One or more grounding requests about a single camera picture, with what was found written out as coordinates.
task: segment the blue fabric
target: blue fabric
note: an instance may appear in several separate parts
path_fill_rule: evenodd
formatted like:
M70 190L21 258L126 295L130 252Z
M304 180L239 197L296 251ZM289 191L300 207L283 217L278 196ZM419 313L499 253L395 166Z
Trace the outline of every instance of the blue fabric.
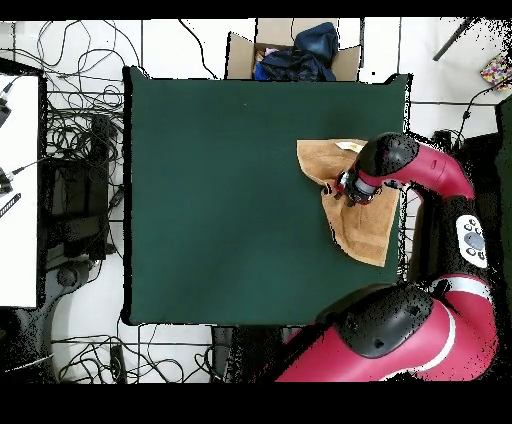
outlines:
M268 75L263 70L263 67L261 66L261 62L258 62L256 64L256 69L254 70L254 79L256 81L267 81L268 80Z

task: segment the plug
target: plug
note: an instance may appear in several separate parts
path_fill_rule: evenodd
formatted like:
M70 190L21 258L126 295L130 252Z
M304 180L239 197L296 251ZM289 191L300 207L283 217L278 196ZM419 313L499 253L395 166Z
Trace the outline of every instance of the plug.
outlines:
M114 197L112 197L112 200L110 200L108 205L108 210L111 211L112 209L118 207L121 202L124 199L124 185L120 185L117 189L116 194L114 194Z
M11 109L9 109L5 103L3 105L0 104L0 128L2 127L4 122L7 121L7 118L10 114Z
M0 197L4 194L12 191L12 175L6 174L2 168L0 168Z

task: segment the cardboard box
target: cardboard box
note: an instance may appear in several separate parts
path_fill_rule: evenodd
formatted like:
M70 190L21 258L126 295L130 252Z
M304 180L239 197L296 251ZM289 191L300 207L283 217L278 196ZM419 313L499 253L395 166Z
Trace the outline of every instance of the cardboard box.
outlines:
M252 79L258 50L293 46L298 33L324 22L338 29L338 18L257 18L254 42L233 32L228 36L225 79ZM361 46L340 50L332 62L337 81L357 81Z

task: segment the white cable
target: white cable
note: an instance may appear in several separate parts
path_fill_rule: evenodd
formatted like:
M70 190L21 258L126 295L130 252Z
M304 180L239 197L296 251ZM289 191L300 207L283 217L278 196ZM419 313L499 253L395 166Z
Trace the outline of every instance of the white cable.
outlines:
M22 369L22 368L31 367L32 365L36 365L36 364L38 364L39 362L43 362L43 361L46 361L47 359L50 359L53 355L55 355L55 353L52 353L51 355L48 355L48 356L46 356L46 357L44 357L44 358L41 358L41 359L36 359L35 361L30 362L30 363L28 363L28 364L21 365L21 366L16 367L16 368L12 368L12 369L7 370L7 371L5 371L5 372L6 372L6 373L8 373L8 372L12 372L12 371L20 370L20 369Z

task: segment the white desk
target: white desk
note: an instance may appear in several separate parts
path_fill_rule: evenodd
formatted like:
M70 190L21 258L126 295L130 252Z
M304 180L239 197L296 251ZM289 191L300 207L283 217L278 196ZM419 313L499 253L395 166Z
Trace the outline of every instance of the white desk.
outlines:
M0 75L0 90L13 79ZM16 80L7 99L11 114L0 128L0 167L9 173L37 160L37 77ZM2 208L16 193L21 194L0 218L0 306L36 306L37 166L16 175L13 191L0 197Z

